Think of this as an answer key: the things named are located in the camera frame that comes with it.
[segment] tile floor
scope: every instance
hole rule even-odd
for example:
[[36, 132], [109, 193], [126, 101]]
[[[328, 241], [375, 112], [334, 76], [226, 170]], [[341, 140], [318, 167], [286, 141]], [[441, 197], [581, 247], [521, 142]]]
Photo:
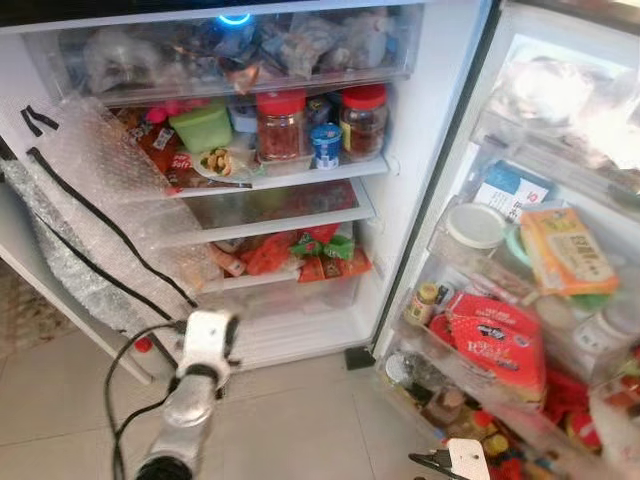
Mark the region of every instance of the tile floor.
[[[0, 477], [110, 480], [111, 437], [102, 404], [109, 358], [81, 333], [0, 361]], [[437, 446], [341, 355], [232, 377], [218, 404], [200, 479], [412, 480], [431, 478], [407, 459]], [[114, 382], [122, 414], [155, 401], [164, 386], [125, 372]], [[158, 431], [136, 420], [124, 451], [137, 465]]]

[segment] glass jar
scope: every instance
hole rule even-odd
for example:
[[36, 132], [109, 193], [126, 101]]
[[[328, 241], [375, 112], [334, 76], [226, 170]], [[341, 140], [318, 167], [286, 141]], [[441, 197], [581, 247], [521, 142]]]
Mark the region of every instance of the glass jar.
[[258, 155], [262, 161], [295, 160], [305, 152], [305, 92], [259, 93]]
[[384, 85], [347, 88], [342, 93], [342, 149], [356, 162], [372, 160], [382, 150], [387, 123]]

